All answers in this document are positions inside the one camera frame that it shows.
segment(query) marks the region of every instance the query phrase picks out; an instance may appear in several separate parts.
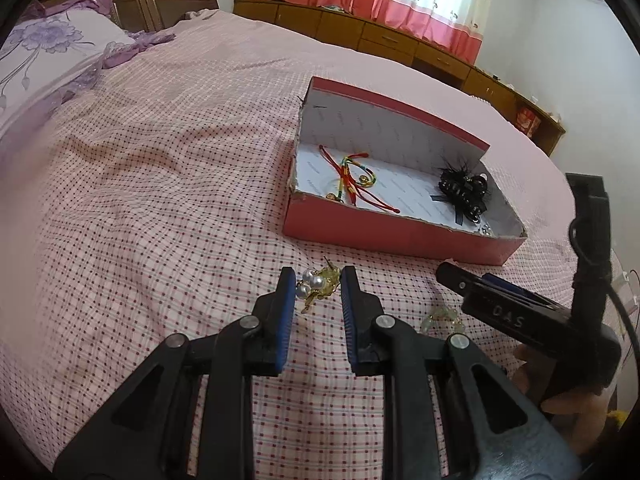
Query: hand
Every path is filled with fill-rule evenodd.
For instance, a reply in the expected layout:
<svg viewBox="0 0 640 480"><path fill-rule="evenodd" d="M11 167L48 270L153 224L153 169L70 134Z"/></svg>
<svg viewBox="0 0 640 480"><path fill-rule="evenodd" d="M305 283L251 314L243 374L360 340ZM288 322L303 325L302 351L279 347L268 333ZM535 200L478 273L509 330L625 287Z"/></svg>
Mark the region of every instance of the hand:
<svg viewBox="0 0 640 480"><path fill-rule="evenodd" d="M513 351L516 359L529 361L538 353L526 345L519 345ZM513 383L523 394L529 390L530 374L527 364L522 365L513 375ZM540 404L540 409L553 415L577 415L575 424L560 431L575 454L581 455L596 444L607 420L611 389L595 395L584 388L574 388Z"/></svg>

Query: red box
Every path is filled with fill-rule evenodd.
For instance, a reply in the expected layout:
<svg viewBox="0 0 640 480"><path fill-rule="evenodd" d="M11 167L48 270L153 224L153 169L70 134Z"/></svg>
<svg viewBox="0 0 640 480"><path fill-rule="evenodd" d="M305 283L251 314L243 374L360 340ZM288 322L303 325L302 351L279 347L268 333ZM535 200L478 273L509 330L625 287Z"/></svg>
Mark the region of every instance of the red box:
<svg viewBox="0 0 640 480"><path fill-rule="evenodd" d="M370 188L395 214L359 200L356 206L326 198L337 194L338 174L322 158L323 145L338 163L367 152L362 162L378 178ZM489 145L443 119L373 92L314 77L300 108L284 234L301 240L469 264L502 265L526 240L522 222L480 161ZM449 163L465 163L487 177L487 211L480 225L464 219L440 196ZM481 233L490 227L490 235Z"/></svg>

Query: pink bedsheet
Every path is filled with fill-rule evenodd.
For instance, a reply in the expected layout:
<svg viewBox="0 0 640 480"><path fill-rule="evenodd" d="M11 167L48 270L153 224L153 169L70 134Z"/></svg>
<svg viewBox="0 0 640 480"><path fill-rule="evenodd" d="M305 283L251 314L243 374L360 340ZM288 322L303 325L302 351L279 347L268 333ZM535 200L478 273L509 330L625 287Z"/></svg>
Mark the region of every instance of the pink bedsheet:
<svg viewBox="0 0 640 480"><path fill-rule="evenodd" d="M39 212L37 245L24 248L37 267L14 294L22 303L4 305L0 403L47 465L162 339L217 332L273 290L282 266L319 268L325 256L353 264L363 289L416 328L431 306L460 304L435 282L437 262L282 235L300 98L313 75L423 108L488 142L483 160L529 233L491 272L570 303L571 192L489 105L389 60L221 11L174 32L103 72L13 159L14 184L28 192L5 202L2 229L20 232ZM50 151L37 156L36 146ZM514 342L463 317L513 372ZM286 370L256 380L254 396L258 478L380 477L382 383L351 375L338 295L296 316Z"/></svg>

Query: floral pillow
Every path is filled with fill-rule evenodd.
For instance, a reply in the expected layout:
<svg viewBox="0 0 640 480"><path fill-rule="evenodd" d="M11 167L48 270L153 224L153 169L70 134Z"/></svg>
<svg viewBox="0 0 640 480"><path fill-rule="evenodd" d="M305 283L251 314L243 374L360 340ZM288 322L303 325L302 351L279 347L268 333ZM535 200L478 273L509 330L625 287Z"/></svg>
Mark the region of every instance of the floral pillow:
<svg viewBox="0 0 640 480"><path fill-rule="evenodd" d="M134 40L91 8L16 25L0 48L0 137L34 100L74 79L114 42Z"/></svg>

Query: metal screw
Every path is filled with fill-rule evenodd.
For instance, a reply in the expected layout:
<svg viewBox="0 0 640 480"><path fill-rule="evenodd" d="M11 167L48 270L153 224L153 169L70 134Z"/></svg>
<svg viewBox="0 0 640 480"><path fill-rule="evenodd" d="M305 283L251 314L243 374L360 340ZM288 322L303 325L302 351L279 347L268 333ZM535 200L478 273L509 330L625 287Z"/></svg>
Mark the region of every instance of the metal screw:
<svg viewBox="0 0 640 480"><path fill-rule="evenodd" d="M187 342L187 338L182 334L171 334L164 342L169 348L180 348Z"/></svg>
<svg viewBox="0 0 640 480"><path fill-rule="evenodd" d="M255 317L255 316L244 316L241 320L240 320L240 326L242 328L255 328L258 325L260 325L260 320Z"/></svg>
<svg viewBox="0 0 640 480"><path fill-rule="evenodd" d="M451 346L455 348L459 348L460 350L464 350L469 346L469 338L463 334L454 334L449 339Z"/></svg>
<svg viewBox="0 0 640 480"><path fill-rule="evenodd" d="M378 325L380 328L391 328L395 324L396 320L391 316L387 316L386 314L383 314L382 316L378 316L376 318L376 325Z"/></svg>

